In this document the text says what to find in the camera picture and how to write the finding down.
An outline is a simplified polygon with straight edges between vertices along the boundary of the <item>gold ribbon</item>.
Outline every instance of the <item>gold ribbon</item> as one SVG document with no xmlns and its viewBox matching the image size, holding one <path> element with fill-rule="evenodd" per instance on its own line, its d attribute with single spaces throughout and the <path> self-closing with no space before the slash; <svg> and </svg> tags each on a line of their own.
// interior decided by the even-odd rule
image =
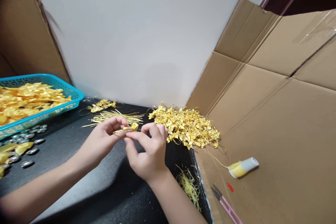
<svg viewBox="0 0 336 224">
<path fill-rule="evenodd" d="M 122 130 L 117 130 L 117 131 L 113 131 L 112 134 L 118 133 L 118 132 L 122 132 L 122 131 L 126 131 L 126 130 L 132 130 L 132 131 L 137 131 L 139 128 L 139 124 L 137 123 L 133 123 L 131 127 L 124 127 Z"/>
</svg>

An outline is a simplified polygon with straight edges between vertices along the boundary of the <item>thread spool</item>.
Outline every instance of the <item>thread spool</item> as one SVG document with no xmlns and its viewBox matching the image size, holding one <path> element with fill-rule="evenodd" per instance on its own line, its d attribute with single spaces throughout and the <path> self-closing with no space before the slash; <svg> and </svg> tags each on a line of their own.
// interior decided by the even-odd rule
<svg viewBox="0 0 336 224">
<path fill-rule="evenodd" d="M 254 157 L 250 157 L 244 161 L 238 161 L 237 163 L 233 163 L 228 167 L 228 170 L 232 177 L 239 178 L 244 176 L 246 173 L 251 171 L 252 169 L 259 166 L 258 161 Z"/>
</svg>

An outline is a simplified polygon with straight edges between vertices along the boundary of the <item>yellow satin bow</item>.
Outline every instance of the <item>yellow satin bow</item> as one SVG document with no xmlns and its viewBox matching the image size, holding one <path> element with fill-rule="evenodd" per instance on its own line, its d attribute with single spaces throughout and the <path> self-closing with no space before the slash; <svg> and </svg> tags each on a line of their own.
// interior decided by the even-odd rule
<svg viewBox="0 0 336 224">
<path fill-rule="evenodd" d="M 22 144 L 8 143 L 5 146 L 0 147 L 0 165 L 9 163 L 9 152 L 15 150 L 15 152 L 21 156 L 26 150 L 30 149 L 34 145 L 33 142 L 26 142 Z M 0 166 L 0 178 L 3 177 L 5 172 L 4 166 Z"/>
</svg>

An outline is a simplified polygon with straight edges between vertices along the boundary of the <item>cardboard box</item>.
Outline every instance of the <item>cardboard box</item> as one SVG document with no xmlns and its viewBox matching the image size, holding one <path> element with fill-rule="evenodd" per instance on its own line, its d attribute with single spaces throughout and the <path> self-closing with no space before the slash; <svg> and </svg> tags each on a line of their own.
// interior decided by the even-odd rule
<svg viewBox="0 0 336 224">
<path fill-rule="evenodd" d="M 45 73 L 70 82 L 39 0 L 0 0 L 0 77 Z"/>
<path fill-rule="evenodd" d="M 215 223 L 231 220 L 212 184 L 243 223 L 336 222 L 335 20 L 334 10 L 279 17 L 239 1 L 187 104 L 226 148 L 196 154 Z M 210 154 L 260 167 L 234 179 Z"/>
</svg>

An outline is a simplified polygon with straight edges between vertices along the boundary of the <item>pile of yellow bows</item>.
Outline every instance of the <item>pile of yellow bows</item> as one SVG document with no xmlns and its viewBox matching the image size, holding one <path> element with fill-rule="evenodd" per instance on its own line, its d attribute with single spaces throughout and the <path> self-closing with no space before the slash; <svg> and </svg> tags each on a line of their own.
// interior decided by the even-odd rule
<svg viewBox="0 0 336 224">
<path fill-rule="evenodd" d="M 0 86 L 0 126 L 40 113 L 71 101 L 62 89 L 37 83 L 26 83 L 21 87 Z"/>
<path fill-rule="evenodd" d="M 92 104 L 93 107 L 88 106 L 87 108 L 91 110 L 92 113 L 96 113 L 99 112 L 103 109 L 107 109 L 108 107 L 116 107 L 116 101 L 109 101 L 109 100 L 105 100 L 105 99 L 101 99 L 99 102 L 97 102 L 96 104 Z"/>
<path fill-rule="evenodd" d="M 5 167 L 2 164 L 9 162 L 9 153 L 13 150 L 17 155 L 21 156 L 26 150 L 30 149 L 34 145 L 33 142 L 26 142 L 22 144 L 8 143 L 0 147 L 0 178 L 4 175 Z"/>
<path fill-rule="evenodd" d="M 164 124 L 168 128 L 167 142 L 176 143 L 175 139 L 179 139 L 188 149 L 194 145 L 203 148 L 210 143 L 218 148 L 220 132 L 211 125 L 210 120 L 194 109 L 174 110 L 172 107 L 158 106 L 157 110 L 149 114 L 149 119 L 153 117 L 155 123 Z"/>
</svg>

